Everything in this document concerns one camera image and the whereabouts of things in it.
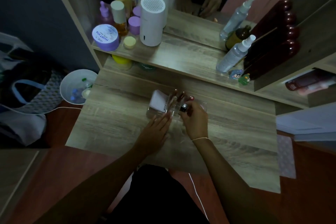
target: brown glass bottle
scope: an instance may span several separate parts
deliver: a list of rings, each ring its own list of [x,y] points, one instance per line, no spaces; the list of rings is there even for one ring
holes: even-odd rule
[[[258,22],[257,25],[251,30],[251,34],[259,37],[265,35],[278,25],[278,21],[284,17],[285,12],[292,8],[292,2],[288,0],[279,0],[265,16]]]
[[[271,33],[264,36],[262,39],[253,43],[250,47],[248,54],[244,59],[244,69],[256,62],[259,58],[263,57],[269,50],[280,45],[289,39],[297,39],[300,35],[300,30],[294,25],[279,26]]]
[[[301,75],[300,77],[297,77],[293,80],[286,82],[285,85],[288,90],[295,91],[320,81],[329,80],[333,76],[335,75],[332,73],[326,72],[321,69],[315,69],[314,71],[311,71],[309,73]]]
[[[229,51],[235,44],[241,43],[250,36],[251,26],[246,25],[244,28],[239,28],[234,31],[225,41],[225,47]]]
[[[296,40],[287,40],[282,44],[274,47],[267,52],[263,57],[259,58],[250,65],[244,73],[250,74],[250,79],[255,80],[282,64],[286,60],[293,57],[300,50],[300,44]]]

